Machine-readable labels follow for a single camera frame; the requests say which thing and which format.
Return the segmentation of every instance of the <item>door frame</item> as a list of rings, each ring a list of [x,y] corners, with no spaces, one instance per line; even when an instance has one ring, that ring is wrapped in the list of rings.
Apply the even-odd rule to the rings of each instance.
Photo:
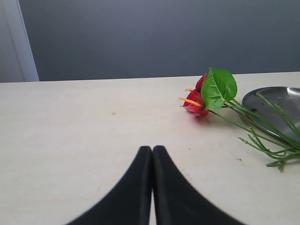
[[[21,66],[24,81],[39,81],[19,0],[0,0],[7,18],[11,37]]]

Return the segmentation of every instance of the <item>table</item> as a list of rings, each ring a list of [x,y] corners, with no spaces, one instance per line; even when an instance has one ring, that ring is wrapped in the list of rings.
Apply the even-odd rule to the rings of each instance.
[[[235,75],[237,100],[300,87],[300,72]],[[0,224],[65,224],[118,182],[139,146],[164,145],[189,182],[247,224],[299,223],[300,165],[284,172],[247,133],[179,107],[198,77],[0,84]],[[234,112],[221,114],[240,121]],[[155,224],[151,211],[150,224]]]

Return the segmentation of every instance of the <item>red flower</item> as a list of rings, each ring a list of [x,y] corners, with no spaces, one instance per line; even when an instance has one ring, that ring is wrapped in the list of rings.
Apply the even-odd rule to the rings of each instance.
[[[183,108],[185,108],[188,112],[197,113],[198,115],[204,116],[209,113],[207,109],[201,110],[203,108],[204,102],[201,96],[201,87],[203,85],[204,80],[206,79],[207,74],[205,74],[201,79],[197,82],[195,89],[186,89],[185,91],[190,91],[187,98],[180,97],[179,99],[185,101],[183,104]]]

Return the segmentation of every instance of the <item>metal plate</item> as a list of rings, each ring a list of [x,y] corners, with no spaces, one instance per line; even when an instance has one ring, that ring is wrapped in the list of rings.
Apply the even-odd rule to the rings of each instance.
[[[300,89],[290,87],[259,88],[246,94],[242,100],[244,107],[255,111],[255,113],[272,123],[282,133],[300,141],[300,138],[286,125],[275,110],[257,96],[257,93],[262,94],[273,105],[277,103],[281,106],[291,117],[296,127],[300,129]],[[267,129],[264,124],[257,120],[255,121]]]

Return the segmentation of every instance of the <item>white table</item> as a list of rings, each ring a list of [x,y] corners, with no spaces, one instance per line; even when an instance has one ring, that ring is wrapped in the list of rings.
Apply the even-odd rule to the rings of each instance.
[[[300,73],[235,78],[238,100],[264,86],[300,87]],[[0,84],[0,224],[67,223],[111,190],[139,146],[158,144],[197,190],[242,222],[299,224],[300,165],[267,168],[272,159],[238,139],[246,132],[179,107],[197,80]]]

